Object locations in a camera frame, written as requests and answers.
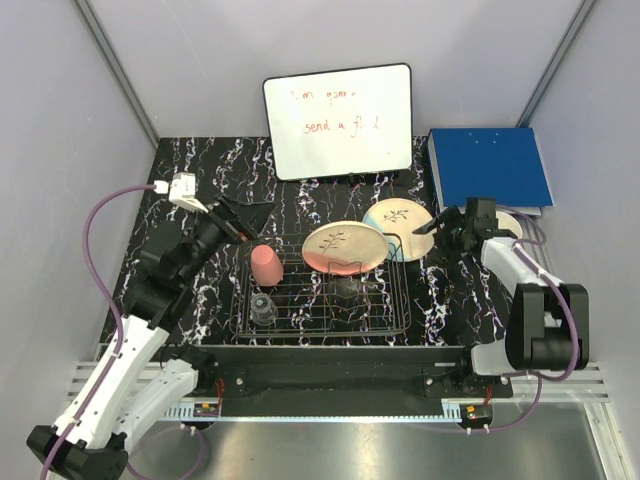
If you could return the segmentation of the pink and cream plate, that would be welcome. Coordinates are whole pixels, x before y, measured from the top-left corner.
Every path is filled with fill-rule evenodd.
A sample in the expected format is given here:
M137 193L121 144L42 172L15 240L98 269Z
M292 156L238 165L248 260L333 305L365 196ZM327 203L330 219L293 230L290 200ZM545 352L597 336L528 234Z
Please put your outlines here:
M301 248L311 268L340 276L369 272L386 259L388 252L385 236L358 221L321 226L307 236Z

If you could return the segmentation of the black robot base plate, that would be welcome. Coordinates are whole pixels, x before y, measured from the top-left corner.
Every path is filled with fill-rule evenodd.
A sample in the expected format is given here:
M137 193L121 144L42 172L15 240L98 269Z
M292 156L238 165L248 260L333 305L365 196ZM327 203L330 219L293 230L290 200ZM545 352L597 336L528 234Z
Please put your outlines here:
M207 346L226 419L283 421L447 417L444 401L512 397L497 377L474 377L463 347Z

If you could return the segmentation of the pink plastic cup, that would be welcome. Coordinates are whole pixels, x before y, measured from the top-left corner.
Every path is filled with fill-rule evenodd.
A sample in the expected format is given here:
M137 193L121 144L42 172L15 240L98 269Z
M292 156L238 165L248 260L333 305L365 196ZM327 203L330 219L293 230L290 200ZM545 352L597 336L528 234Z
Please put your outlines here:
M258 245L251 251L250 264L259 286L274 287L283 279L283 265L276 251L268 245Z

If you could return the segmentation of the blue and cream plate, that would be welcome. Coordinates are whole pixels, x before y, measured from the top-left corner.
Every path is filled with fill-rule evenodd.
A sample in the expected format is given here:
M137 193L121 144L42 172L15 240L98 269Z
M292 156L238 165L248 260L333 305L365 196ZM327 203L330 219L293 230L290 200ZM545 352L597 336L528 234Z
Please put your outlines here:
M414 234L432 219L422 205L404 198L390 198L372 205L362 221L386 238L389 260L412 262L425 257L434 246L433 233Z

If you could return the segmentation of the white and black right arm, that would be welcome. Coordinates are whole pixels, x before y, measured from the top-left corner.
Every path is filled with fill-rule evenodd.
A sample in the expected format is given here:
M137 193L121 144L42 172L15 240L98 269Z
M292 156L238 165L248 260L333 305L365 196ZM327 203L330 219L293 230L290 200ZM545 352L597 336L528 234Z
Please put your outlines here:
M470 348L469 362L454 371L466 396L486 389L490 376L535 375L560 382L589 362L589 296L580 284L552 275L526 252L528 242L499 226L493 198L469 197L448 207L412 234L431 234L429 256L442 264L474 256L509 291L511 310L504 337Z

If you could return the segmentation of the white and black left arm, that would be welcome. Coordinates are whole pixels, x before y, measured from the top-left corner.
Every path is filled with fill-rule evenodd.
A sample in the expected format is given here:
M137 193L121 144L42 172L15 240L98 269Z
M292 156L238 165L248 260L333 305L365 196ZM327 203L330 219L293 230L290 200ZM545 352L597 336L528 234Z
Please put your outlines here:
M210 207L197 207L188 231L174 222L149 231L124 305L112 310L111 343L67 409L27 438L42 478L120 478L134 448L170 407L214 388L214 355L185 344L148 385L131 392L191 304L194 279L205 264L224 245L257 239L273 209L271 202L243 204L221 196Z

